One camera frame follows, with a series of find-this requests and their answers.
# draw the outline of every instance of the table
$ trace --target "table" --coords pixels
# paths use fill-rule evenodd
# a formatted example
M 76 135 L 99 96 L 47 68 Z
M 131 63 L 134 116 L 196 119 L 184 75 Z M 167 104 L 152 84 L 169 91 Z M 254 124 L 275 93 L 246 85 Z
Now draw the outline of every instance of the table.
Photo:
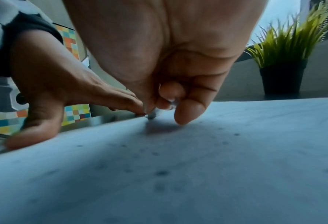
M 216 102 L 0 154 L 0 224 L 328 224 L 328 99 Z

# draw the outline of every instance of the potted plant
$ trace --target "potted plant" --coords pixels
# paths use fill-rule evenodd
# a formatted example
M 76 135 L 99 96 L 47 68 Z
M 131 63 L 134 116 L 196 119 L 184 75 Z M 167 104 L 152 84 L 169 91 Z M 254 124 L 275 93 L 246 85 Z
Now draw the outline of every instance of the potted plant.
M 247 48 L 260 68 L 265 95 L 299 93 L 308 57 L 328 32 L 328 0 L 314 5 L 305 22 L 297 15 L 285 25 L 261 27 L 260 43 Z

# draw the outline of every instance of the black round hole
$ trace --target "black round hole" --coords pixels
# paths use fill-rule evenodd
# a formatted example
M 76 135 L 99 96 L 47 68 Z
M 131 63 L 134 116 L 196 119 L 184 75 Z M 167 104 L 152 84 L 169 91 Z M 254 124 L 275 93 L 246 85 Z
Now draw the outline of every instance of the black round hole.
M 21 93 L 19 93 L 17 96 L 16 96 L 16 102 L 20 105 L 25 105 L 27 104 L 26 100 L 25 100 L 25 97 L 23 95 L 21 95 Z

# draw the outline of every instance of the colorful mosaic tile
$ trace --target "colorful mosaic tile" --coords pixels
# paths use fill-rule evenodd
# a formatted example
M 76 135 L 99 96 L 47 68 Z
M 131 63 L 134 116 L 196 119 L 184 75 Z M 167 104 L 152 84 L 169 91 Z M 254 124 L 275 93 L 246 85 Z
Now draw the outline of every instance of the colorful mosaic tile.
M 74 30 L 55 24 L 56 29 L 62 35 L 66 48 L 79 59 L 78 46 Z M 10 113 L 0 113 L 0 134 L 13 134 L 20 130 L 27 117 L 28 110 L 21 110 Z M 90 109 L 88 104 L 73 105 L 64 108 L 64 118 L 62 126 L 79 122 L 90 118 Z

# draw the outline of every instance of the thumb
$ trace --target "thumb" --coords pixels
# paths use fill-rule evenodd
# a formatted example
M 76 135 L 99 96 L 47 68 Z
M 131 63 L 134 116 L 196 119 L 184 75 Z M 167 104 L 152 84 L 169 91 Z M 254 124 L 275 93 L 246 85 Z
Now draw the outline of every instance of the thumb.
M 42 98 L 30 103 L 28 117 L 21 132 L 4 143 L 9 150 L 31 146 L 55 137 L 64 115 L 64 103 L 52 98 Z
M 138 82 L 124 83 L 124 85 L 142 101 L 144 113 L 149 114 L 155 109 L 159 83 L 154 82 L 153 76 Z

